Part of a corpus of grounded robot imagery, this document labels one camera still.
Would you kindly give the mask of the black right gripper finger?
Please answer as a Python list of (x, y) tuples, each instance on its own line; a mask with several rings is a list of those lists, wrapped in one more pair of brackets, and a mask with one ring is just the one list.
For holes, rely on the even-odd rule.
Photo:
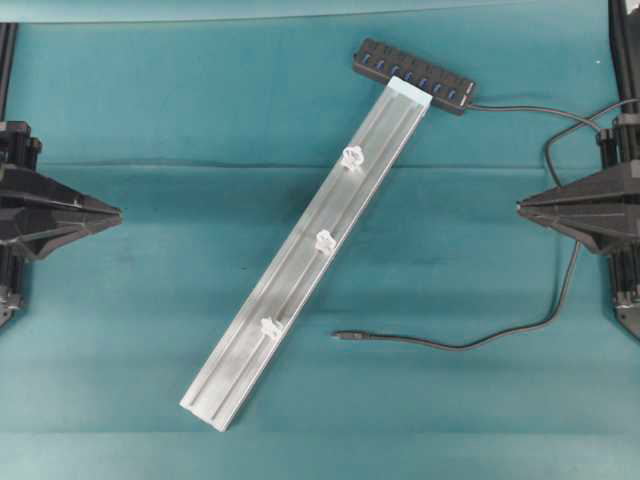
[(517, 203), (517, 209), (593, 200), (619, 199), (639, 194), (639, 165), (617, 164), (566, 185), (546, 190)]
[(518, 214), (608, 255), (639, 241), (638, 207), (519, 207)]

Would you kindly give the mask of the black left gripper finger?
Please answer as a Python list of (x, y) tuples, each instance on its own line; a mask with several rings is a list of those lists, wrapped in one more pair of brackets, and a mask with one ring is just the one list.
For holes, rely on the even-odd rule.
[(64, 245), (121, 222), (120, 214), (2, 212), (1, 245), (17, 256), (42, 260)]
[(1, 197), (50, 208), (120, 215), (121, 210), (36, 171), (15, 165), (1, 167)]

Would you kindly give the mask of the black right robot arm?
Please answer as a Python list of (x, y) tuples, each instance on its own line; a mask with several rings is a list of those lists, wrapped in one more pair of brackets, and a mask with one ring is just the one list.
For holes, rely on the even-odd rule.
[(639, 116), (596, 136), (603, 168), (518, 203), (518, 214), (608, 259), (618, 322), (639, 336)]

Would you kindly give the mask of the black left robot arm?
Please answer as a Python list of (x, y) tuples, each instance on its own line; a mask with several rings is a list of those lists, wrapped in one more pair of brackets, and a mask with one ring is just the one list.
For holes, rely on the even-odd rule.
[(1, 124), (1, 324), (24, 303), (25, 265), (122, 222), (121, 210), (37, 171), (42, 143), (25, 122)]

